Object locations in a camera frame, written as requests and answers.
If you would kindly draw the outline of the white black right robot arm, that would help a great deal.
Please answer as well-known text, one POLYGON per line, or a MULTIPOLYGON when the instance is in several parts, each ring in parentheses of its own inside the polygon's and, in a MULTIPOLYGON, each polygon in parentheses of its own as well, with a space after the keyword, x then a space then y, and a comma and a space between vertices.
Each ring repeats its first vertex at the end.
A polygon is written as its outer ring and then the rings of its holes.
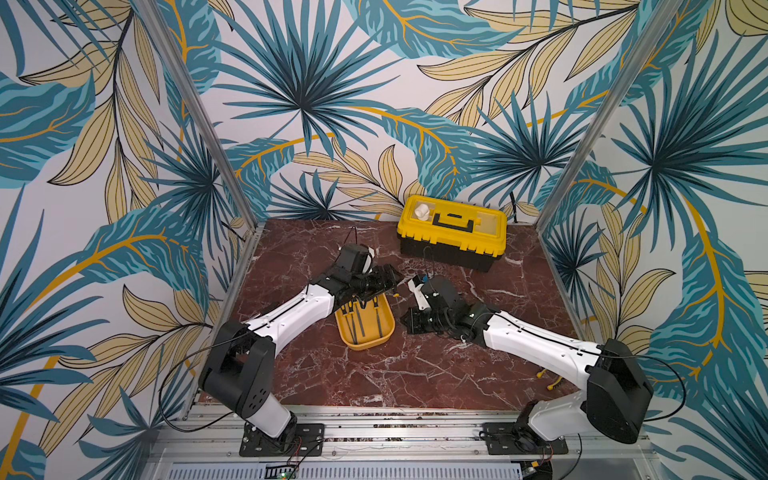
POLYGON ((530 402, 518 417, 519 431, 542 441, 587 432, 622 444, 637 441, 653 389, 624 343, 566 337, 497 307, 469 304, 445 277, 414 277, 407 286, 416 301, 401 318, 409 333, 445 334, 505 352, 576 386, 576 392, 555 400, 530 402))

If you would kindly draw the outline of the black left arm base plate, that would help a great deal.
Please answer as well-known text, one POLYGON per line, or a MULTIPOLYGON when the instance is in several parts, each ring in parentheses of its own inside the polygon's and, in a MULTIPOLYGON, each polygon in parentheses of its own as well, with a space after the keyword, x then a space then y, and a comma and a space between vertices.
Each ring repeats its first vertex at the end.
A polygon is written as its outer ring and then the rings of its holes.
POLYGON ((317 457, 322 454, 325 425, 322 423, 289 424, 278 437, 272 438, 256 426, 246 423, 239 450, 244 458, 317 457))

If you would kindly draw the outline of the yellow plastic storage tray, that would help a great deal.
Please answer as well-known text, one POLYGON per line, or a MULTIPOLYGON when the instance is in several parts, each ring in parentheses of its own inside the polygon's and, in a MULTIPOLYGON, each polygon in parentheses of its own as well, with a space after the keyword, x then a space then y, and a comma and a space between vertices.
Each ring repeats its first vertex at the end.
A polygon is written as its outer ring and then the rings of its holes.
POLYGON ((382 323, 383 334, 384 334, 383 338, 379 338, 379 334, 378 334, 375 313, 373 311, 374 298, 368 301, 363 307, 362 318, 365 323, 365 330, 366 330, 365 338, 363 338, 360 335, 360 328, 358 325, 356 311, 355 311, 355 323, 357 326, 358 344, 353 343, 350 328, 348 325, 347 307, 349 303, 341 306, 340 309, 337 310, 334 314, 341 340, 343 341, 344 344, 346 344, 350 349, 354 351, 362 351, 362 350, 377 347, 379 345, 386 343, 390 339, 390 337, 393 335, 396 329, 396 320, 394 318, 391 306, 389 305, 387 295, 380 294, 377 297, 380 302, 381 323, 382 323))

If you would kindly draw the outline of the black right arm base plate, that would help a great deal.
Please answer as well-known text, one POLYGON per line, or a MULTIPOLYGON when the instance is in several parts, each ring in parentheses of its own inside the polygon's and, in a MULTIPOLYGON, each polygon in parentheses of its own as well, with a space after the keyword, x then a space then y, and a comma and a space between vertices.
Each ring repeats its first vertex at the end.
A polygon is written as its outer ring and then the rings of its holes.
POLYGON ((478 433, 489 455, 527 455, 548 458, 569 452, 565 440, 546 441, 515 422, 483 423, 478 433))

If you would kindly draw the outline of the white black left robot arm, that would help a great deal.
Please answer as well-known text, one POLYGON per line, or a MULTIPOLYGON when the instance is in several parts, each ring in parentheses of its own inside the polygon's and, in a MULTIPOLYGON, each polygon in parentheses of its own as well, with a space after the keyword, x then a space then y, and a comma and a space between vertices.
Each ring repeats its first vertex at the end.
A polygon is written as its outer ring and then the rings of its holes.
POLYGON ((402 280, 394 266, 375 263, 371 248, 344 245, 324 272, 285 303, 250 320, 222 325, 202 368, 199 388, 267 438, 292 442, 296 416, 271 391, 277 355, 341 307, 371 301, 402 280))

